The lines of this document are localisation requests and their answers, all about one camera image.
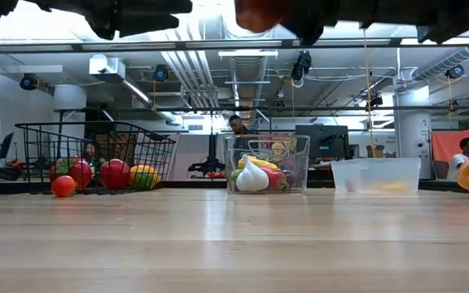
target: red pepper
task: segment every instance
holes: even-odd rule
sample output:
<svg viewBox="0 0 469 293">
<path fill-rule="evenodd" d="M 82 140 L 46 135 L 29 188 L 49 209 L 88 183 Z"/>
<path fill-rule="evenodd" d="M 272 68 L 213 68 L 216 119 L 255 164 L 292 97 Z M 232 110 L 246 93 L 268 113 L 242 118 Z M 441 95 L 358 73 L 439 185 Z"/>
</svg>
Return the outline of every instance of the red pepper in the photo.
<svg viewBox="0 0 469 293">
<path fill-rule="evenodd" d="M 287 176 L 278 170 L 274 170 L 268 167 L 260 167 L 267 177 L 269 178 L 269 189 L 278 191 L 289 190 L 289 184 L 287 183 Z"/>
</svg>

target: black wire basket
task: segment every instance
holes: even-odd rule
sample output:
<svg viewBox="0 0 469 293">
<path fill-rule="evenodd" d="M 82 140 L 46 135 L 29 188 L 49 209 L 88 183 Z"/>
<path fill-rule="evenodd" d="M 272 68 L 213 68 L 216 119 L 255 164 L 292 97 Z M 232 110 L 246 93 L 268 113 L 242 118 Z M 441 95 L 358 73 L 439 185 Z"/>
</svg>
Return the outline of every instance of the black wire basket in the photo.
<svg viewBox="0 0 469 293">
<path fill-rule="evenodd" d="M 26 162 L 22 171 L 32 184 L 69 175 L 77 193 L 119 194 L 162 186 L 175 141 L 120 121 L 53 122 L 15 125 L 23 130 Z M 41 193 L 51 194 L 50 184 Z"/>
</svg>

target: computer monitor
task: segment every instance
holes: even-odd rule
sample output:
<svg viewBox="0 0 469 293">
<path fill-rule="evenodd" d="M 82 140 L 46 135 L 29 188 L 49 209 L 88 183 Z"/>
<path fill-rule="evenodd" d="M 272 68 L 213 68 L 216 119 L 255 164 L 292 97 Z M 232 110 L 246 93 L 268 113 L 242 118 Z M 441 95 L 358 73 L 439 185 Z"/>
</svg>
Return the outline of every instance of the computer monitor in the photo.
<svg viewBox="0 0 469 293">
<path fill-rule="evenodd" d="M 310 136 L 309 164 L 349 159 L 347 126 L 297 125 L 296 135 Z"/>
</svg>

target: garlic bulb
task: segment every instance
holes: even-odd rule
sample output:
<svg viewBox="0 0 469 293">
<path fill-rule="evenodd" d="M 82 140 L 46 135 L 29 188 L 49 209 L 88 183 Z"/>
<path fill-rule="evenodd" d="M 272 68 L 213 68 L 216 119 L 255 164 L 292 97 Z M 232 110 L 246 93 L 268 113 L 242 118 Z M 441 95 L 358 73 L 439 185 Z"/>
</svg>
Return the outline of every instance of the garlic bulb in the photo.
<svg viewBox="0 0 469 293">
<path fill-rule="evenodd" d="M 247 155 L 242 155 L 243 171 L 236 179 L 240 191 L 259 191 L 269 186 L 267 174 L 251 162 Z"/>
</svg>

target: chair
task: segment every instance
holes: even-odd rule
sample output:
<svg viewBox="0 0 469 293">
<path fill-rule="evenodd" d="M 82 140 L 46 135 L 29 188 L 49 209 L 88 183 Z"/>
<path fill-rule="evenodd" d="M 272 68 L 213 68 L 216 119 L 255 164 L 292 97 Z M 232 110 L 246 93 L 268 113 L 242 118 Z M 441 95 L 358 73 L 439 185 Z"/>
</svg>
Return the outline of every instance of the chair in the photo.
<svg viewBox="0 0 469 293">
<path fill-rule="evenodd" d="M 433 170 L 437 179 L 446 179 L 448 177 L 449 164 L 445 161 L 434 160 L 432 162 Z"/>
</svg>

